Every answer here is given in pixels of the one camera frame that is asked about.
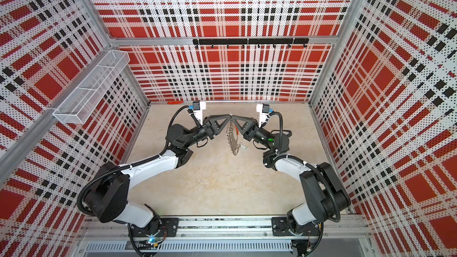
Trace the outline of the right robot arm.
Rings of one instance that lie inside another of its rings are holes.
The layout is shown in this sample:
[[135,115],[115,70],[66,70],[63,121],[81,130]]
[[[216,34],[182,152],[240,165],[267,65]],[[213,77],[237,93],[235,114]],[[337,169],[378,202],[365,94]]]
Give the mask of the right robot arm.
[[350,198],[340,178],[329,163],[319,165],[305,162],[289,153],[291,130],[284,129],[278,116],[279,129],[268,131],[265,122],[254,118],[232,116],[233,124],[247,141],[260,144],[266,168],[284,173],[301,183],[305,202],[287,213],[286,228],[293,235],[301,235],[313,224],[325,221],[339,222],[342,211],[348,208]]

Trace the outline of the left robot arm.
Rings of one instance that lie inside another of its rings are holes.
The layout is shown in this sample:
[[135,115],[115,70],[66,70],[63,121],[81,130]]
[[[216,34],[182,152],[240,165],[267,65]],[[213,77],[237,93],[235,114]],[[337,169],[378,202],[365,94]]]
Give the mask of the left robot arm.
[[147,204],[130,201],[130,191],[154,176],[185,165],[193,154],[190,147],[214,139],[231,118],[226,114],[209,116],[203,122],[195,119],[192,129],[171,125],[165,137],[166,147],[159,154],[132,164],[104,164],[80,191],[78,209],[102,223],[121,222],[129,229],[141,229],[147,236],[158,234],[164,227],[159,214]]

